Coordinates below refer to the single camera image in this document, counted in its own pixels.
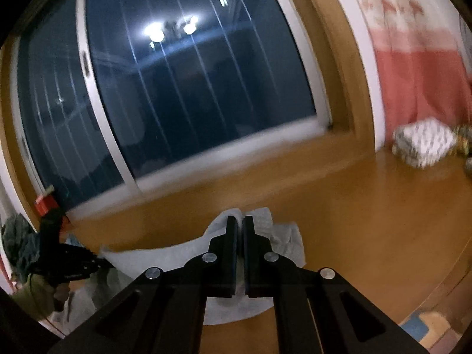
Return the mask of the grey knit sweater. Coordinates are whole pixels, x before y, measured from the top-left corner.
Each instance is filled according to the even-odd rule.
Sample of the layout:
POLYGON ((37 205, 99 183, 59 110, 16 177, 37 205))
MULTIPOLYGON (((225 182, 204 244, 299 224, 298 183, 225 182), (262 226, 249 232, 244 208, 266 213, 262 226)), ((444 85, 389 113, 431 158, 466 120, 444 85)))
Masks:
MULTIPOLYGON (((302 237, 296 224, 273 223, 272 214, 268 208, 255 209, 247 214, 253 218, 255 232, 270 240, 274 252, 291 259, 300 268, 306 265, 302 237)), ((93 275, 83 287, 71 292, 64 311, 54 312, 51 320, 64 333, 71 333, 146 269, 156 266, 170 271, 182 267, 189 259, 205 253, 212 238, 224 234, 229 216, 235 217, 237 226, 241 227, 245 215, 239 209, 228 209, 210 223, 201 237, 180 245, 129 250, 122 253, 114 253, 108 248, 101 248, 99 256, 110 262, 113 265, 112 269, 103 280, 93 275)), ((223 325, 246 320, 272 307, 271 298, 253 299, 245 295, 242 262, 238 262, 236 294, 229 299, 208 298, 204 324, 223 325)))

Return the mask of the light blue denim garment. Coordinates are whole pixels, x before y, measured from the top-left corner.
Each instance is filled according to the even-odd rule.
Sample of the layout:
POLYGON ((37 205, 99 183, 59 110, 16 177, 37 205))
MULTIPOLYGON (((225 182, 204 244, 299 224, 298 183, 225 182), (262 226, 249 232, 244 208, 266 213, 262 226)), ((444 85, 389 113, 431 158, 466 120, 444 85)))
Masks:
POLYGON ((75 246, 75 247, 79 247, 79 248, 84 248, 84 245, 78 240, 78 238, 76 238, 75 235, 73 235, 73 233, 69 233, 65 239, 65 243, 67 245, 71 245, 71 246, 75 246))

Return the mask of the red box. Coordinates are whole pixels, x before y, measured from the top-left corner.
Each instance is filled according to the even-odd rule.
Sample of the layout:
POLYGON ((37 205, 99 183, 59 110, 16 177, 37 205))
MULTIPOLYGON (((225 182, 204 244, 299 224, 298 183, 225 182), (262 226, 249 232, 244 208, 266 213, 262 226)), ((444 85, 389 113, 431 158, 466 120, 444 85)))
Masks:
POLYGON ((34 205, 40 218, 56 216, 61 221, 62 229, 66 229, 71 223, 70 219, 65 214, 64 208, 56 199, 54 186, 48 186, 43 193, 36 198, 34 205))

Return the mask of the white framed window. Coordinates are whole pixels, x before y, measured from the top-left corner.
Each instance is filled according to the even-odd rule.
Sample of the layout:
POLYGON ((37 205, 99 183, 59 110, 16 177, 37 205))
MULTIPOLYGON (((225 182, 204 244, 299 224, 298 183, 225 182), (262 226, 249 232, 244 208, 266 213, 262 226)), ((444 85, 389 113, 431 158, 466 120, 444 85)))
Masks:
POLYGON ((76 218, 331 122, 294 0, 45 0, 11 66, 31 196, 76 218))

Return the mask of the patterned folded cloth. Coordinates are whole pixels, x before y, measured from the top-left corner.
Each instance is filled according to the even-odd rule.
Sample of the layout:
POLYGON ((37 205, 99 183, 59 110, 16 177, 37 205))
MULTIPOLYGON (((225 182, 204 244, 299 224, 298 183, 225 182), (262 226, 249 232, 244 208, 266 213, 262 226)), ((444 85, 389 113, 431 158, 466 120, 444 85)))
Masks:
POLYGON ((425 169, 442 160, 456 144, 454 132, 439 120, 429 117, 396 128, 392 152, 407 165, 425 169))

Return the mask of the pink white curtain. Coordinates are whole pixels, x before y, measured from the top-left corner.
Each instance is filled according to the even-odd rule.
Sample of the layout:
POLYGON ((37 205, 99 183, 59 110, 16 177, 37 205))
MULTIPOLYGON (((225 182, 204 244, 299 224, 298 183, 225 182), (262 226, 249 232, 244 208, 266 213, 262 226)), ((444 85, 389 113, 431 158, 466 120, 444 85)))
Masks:
POLYGON ((358 0, 373 44, 386 143, 400 125, 471 122, 471 61, 450 0, 358 0))

